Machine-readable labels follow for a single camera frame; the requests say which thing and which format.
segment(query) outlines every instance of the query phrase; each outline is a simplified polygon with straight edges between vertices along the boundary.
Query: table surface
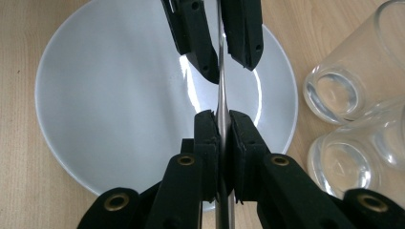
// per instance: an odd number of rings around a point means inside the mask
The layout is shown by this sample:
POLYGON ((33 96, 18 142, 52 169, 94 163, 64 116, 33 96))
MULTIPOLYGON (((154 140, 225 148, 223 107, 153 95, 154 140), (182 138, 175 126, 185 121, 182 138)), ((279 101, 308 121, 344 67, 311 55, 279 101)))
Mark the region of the table surface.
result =
MULTIPOLYGON (((48 41, 88 0, 0 0, 0 228, 76 228, 96 196, 58 164, 34 107, 39 59, 48 41)), ((311 142, 336 127, 302 96, 306 75, 384 0, 263 0, 264 23, 295 72, 299 112, 288 154, 306 169, 311 142)), ((238 204, 236 228, 260 228, 255 203, 238 204)), ((203 228, 215 228, 214 214, 203 228)))

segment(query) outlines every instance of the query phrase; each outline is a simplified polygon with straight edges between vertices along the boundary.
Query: black plastic part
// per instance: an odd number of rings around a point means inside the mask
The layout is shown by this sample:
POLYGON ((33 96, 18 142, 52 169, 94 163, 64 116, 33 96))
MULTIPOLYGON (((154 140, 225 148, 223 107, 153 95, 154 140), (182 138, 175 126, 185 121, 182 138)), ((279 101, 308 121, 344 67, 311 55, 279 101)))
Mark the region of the black plastic part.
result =
POLYGON ((155 197, 146 229, 201 228, 203 162, 194 154, 173 156, 155 197))
POLYGON ((405 228, 405 211, 392 200, 366 189, 345 193, 344 213, 358 228, 405 228))
POLYGON ((221 0, 228 52, 253 70, 262 57, 263 29, 260 0, 221 0))
POLYGON ((82 220, 78 224, 78 229, 127 229, 127 228, 141 228, 140 219, 135 212, 138 212, 140 205, 139 194, 131 189, 115 188, 105 192, 96 199, 90 209, 83 216, 82 220), (111 202, 110 205, 114 206, 114 200, 117 204, 122 204, 123 195, 128 197, 128 203, 124 207, 118 210, 108 210, 105 207, 106 202, 111 202))
POLYGON ((208 81, 218 84, 218 57, 211 43, 202 0, 161 0, 179 54, 208 81))
MULTIPOLYGON (((260 200, 270 198, 273 205, 266 209, 268 203, 262 204, 259 200, 261 212, 277 209, 276 214, 282 216, 280 221, 284 221, 286 228, 355 228, 328 194, 321 191, 291 157, 265 156, 262 177, 266 189, 260 200)), ((283 224, 278 221, 278 225, 272 225, 272 219, 267 218, 260 220, 271 228, 283 224)))
POLYGON ((257 201, 262 189, 260 165, 263 156, 270 154, 250 117, 230 111, 232 150, 234 154, 234 189, 236 201, 257 201))
POLYGON ((221 137, 215 124, 214 114, 203 111, 194 116, 193 153, 203 162, 203 200, 213 201, 218 190, 218 164, 221 137))

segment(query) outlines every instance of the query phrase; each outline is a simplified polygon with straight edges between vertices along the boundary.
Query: glass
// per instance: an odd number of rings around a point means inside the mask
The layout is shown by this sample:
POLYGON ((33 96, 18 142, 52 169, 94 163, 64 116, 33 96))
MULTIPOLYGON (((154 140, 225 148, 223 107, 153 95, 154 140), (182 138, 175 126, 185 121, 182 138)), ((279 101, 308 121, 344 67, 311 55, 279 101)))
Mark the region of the glass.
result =
POLYGON ((330 123, 356 120, 405 94, 405 1, 389 1, 307 76, 304 98, 330 123))
POLYGON ((349 189, 366 188, 405 207, 404 136, 405 96, 381 102, 312 143, 309 176, 338 198, 349 189))

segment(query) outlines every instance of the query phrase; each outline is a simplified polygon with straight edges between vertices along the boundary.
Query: metal rod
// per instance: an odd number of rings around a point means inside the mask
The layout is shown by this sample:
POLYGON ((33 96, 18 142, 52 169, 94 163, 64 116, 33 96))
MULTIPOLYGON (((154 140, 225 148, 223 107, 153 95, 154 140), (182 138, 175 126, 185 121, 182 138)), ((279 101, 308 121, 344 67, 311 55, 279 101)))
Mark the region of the metal rod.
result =
POLYGON ((230 116, 226 104, 225 81, 224 81, 224 24, 222 20, 221 0, 217 0, 218 9, 218 34, 219 34, 219 68, 220 84, 218 91, 218 108, 216 122, 221 135, 220 151, 220 184, 218 201, 215 203, 216 208, 216 225, 217 229, 234 229, 234 193, 228 195, 224 181, 224 168, 226 168, 226 146, 228 133, 230 129, 230 116))

